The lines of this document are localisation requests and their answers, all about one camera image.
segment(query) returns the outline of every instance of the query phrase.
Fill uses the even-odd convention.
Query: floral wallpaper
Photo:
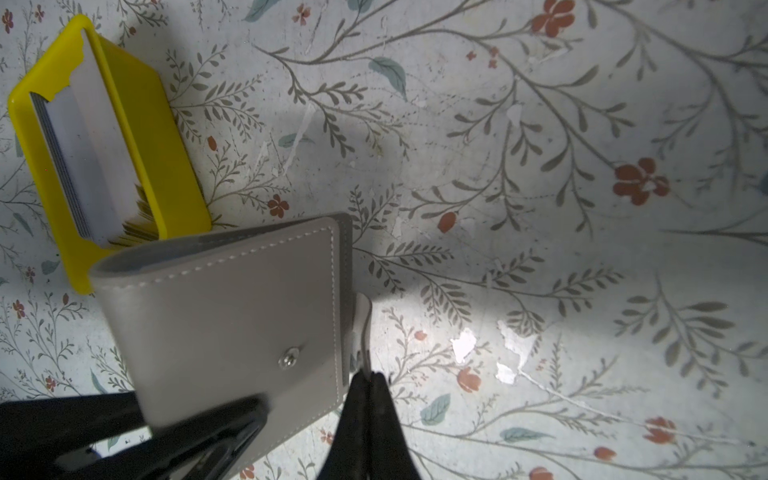
[[[764,0],[0,13],[3,98],[78,13],[154,67],[216,228],[353,216],[423,478],[768,478]],[[0,399],[130,390],[0,107]],[[314,478],[337,419],[235,478]]]

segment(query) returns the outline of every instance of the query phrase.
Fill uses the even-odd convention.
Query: table surface
[[[2,98],[79,12],[216,228],[354,217],[423,478],[768,475],[766,2],[9,0]],[[130,390],[0,114],[0,399]],[[239,478],[313,478],[336,421]]]

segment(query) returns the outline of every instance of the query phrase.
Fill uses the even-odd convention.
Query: yellow box
[[[26,156],[72,287],[90,293],[88,269],[115,252],[78,235],[53,160],[29,97],[52,101],[83,62],[85,30],[118,117],[136,174],[147,194],[161,239],[210,230],[210,215],[197,185],[157,72],[96,33],[75,16],[8,97],[8,113]]]

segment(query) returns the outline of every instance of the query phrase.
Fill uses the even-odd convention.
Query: orange flower
[[[664,417],[656,417],[655,419],[648,419],[645,422],[650,425],[656,425],[663,429],[675,430],[677,428],[674,425],[674,422],[672,422],[671,420],[667,420]],[[653,443],[657,443],[658,445],[664,445],[666,443],[674,443],[673,433],[669,433],[667,430],[662,430],[662,429],[649,429],[647,426],[645,428],[648,429],[648,431],[650,432],[650,435],[643,435],[644,439],[651,440]]]
[[[285,214],[285,210],[288,210],[288,202],[285,200],[280,199],[280,195],[275,194],[274,197],[272,197],[274,200],[270,200],[266,206],[270,209],[270,214],[273,217],[280,217],[283,218],[283,215]]]
[[[56,385],[57,385],[56,380],[53,380],[50,376],[48,376],[45,379],[45,388],[46,389],[48,389],[48,390],[53,392],[53,389],[56,388]]]
[[[573,25],[576,17],[570,12],[574,9],[574,0],[545,0],[544,11],[531,21],[531,30],[540,31],[542,28],[549,38],[558,36],[561,28]]]
[[[253,473],[253,465],[243,468],[240,472],[240,478],[246,480],[246,478],[256,478],[256,474]]]
[[[325,429],[320,429],[320,441],[332,445],[333,434],[331,432],[326,432]]]
[[[440,222],[437,224],[438,230],[445,233],[451,230],[456,225],[456,214],[448,212],[440,218]]]
[[[606,447],[597,447],[594,450],[594,456],[604,462],[610,462],[616,456],[616,452]]]
[[[637,165],[621,165],[614,174],[618,180],[614,185],[614,193],[619,197],[631,197],[632,203],[642,205],[650,197],[652,190],[659,197],[665,197],[670,193],[670,182],[666,177],[652,177],[656,171],[656,162],[653,158],[641,158]]]
[[[462,387],[465,392],[472,393],[480,390],[480,377],[469,372],[469,367],[466,367],[456,376],[458,386]]]
[[[27,316],[27,314],[26,314],[26,313],[24,313],[24,305],[22,305],[22,303],[21,303],[21,302],[19,302],[18,300],[16,300],[16,301],[15,301],[14,303],[12,303],[11,305],[13,305],[13,310],[15,310],[15,311],[16,311],[16,318],[19,318],[19,319],[20,319],[20,318],[22,318],[22,317],[24,317],[24,316]]]
[[[529,480],[554,480],[554,475],[544,467],[536,467],[528,473]]]
[[[310,7],[304,8],[304,4],[301,4],[296,11],[299,12],[299,14],[293,16],[293,23],[301,20],[301,26],[306,25],[306,19],[310,16]]]
[[[11,28],[13,28],[13,14],[8,11],[8,9],[5,9],[5,13],[2,14],[2,23],[5,25],[5,33],[11,33]]]

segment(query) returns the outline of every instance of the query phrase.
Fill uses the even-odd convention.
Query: gray wallet
[[[370,302],[352,291],[352,224],[333,214],[147,243],[90,272],[142,414],[162,429],[258,395],[264,430],[230,470],[338,407]]]

